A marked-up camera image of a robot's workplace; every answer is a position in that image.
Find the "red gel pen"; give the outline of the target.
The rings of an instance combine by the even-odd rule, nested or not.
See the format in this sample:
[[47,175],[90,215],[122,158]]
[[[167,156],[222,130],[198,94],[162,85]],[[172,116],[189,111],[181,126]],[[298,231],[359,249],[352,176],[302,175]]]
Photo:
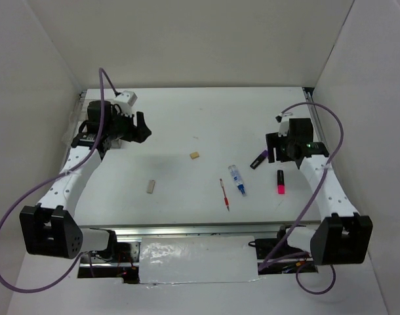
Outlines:
[[225,203],[226,209],[228,210],[228,212],[230,212],[229,199],[227,197],[226,190],[225,190],[225,187],[224,187],[224,182],[223,182],[222,178],[219,179],[219,182],[220,182],[220,187],[222,189],[222,193],[223,193],[223,196],[224,196],[224,203]]

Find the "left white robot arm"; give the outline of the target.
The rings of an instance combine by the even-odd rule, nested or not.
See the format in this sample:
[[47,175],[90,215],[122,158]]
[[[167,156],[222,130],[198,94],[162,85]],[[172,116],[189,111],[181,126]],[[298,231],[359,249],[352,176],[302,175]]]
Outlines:
[[117,236],[112,230],[81,228],[74,220],[75,208],[91,175],[101,164],[113,142],[144,142],[151,131],[142,112],[133,112],[137,96],[130,91],[111,102],[94,100],[87,118],[71,143],[62,177],[34,206],[20,212],[26,251],[30,255],[74,259],[93,252],[106,262],[119,256]]

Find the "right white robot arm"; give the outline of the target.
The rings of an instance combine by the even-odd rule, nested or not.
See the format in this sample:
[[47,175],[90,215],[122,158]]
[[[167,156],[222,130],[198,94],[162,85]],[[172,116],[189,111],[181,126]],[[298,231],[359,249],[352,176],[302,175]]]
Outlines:
[[287,229],[288,235],[276,242],[283,257],[298,249],[311,254],[317,265],[361,264],[365,260],[372,233],[372,221],[346,197],[329,162],[329,152],[313,139],[309,118],[280,115],[279,131],[266,136],[269,161],[295,162],[316,195],[321,224],[316,230],[306,227]]

